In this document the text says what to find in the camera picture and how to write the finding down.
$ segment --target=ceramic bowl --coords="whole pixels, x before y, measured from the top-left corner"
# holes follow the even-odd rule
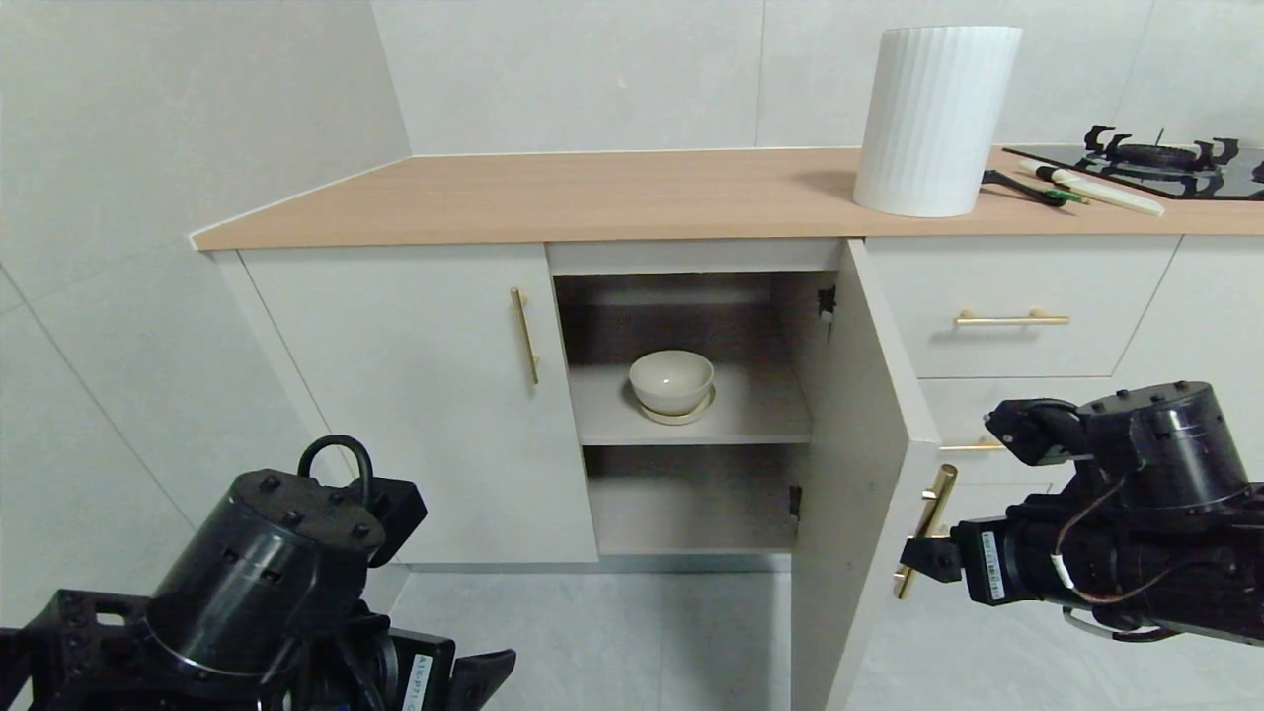
[[[710,393],[715,367],[691,350],[655,350],[628,372],[637,400],[662,415],[686,415]]]

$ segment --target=cabinet handle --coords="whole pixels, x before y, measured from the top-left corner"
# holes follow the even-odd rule
[[[1005,445],[1000,442],[981,436],[978,442],[969,444],[944,444],[939,448],[939,452],[1001,452],[1004,449]]]
[[[1031,309],[1026,316],[978,316],[963,309],[952,323],[954,326],[1064,326],[1071,316],[1050,316],[1040,309]]]
[[[935,483],[921,492],[921,500],[925,504],[921,505],[921,519],[918,520],[918,528],[913,531],[913,538],[927,538],[930,535],[930,531],[935,530],[935,526],[939,525],[939,514],[948,505],[948,497],[952,496],[952,486],[956,482],[957,467],[940,464],[939,473],[935,474]],[[909,596],[914,572],[908,566],[900,566],[895,571],[895,597],[897,600],[904,600]]]
[[[511,288],[509,296],[513,297],[513,307],[518,311],[518,330],[522,331],[522,348],[527,352],[527,369],[531,372],[531,385],[540,385],[540,371],[536,369],[536,366],[540,364],[540,356],[536,356],[535,349],[531,348],[531,329],[527,328],[527,297],[518,291],[518,287]]]

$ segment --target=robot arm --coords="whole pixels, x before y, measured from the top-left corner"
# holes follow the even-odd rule
[[[1117,641],[1192,633],[1264,644],[1264,492],[1246,479],[1210,385],[1082,406],[1007,400],[985,420],[1021,462],[1073,461],[1074,477],[945,539],[910,540],[904,564],[940,582],[964,573],[983,605],[1060,605],[1076,626]]]
[[[311,477],[329,445],[355,454],[346,487]],[[359,442],[317,439],[297,474],[239,476],[150,597],[61,590],[0,629],[0,710],[29,679],[33,711],[477,711],[513,650],[456,659],[453,640],[360,601],[425,516],[417,487],[374,477]]]

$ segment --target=wall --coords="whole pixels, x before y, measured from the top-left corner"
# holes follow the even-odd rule
[[[1025,29],[997,140],[1264,145],[1258,0],[375,0],[413,153],[858,145],[881,32]]]
[[[149,592],[312,438],[187,234],[408,154],[362,3],[5,3],[0,622]]]

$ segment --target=saucer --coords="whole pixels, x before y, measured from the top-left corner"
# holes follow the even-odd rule
[[[707,397],[703,397],[703,401],[698,404],[698,407],[694,407],[684,415],[664,415],[662,412],[655,412],[645,405],[641,405],[641,412],[660,425],[688,425],[689,423],[696,423],[700,420],[702,416],[707,414],[707,409],[710,407],[714,401],[715,386],[712,386],[712,388],[707,391]]]

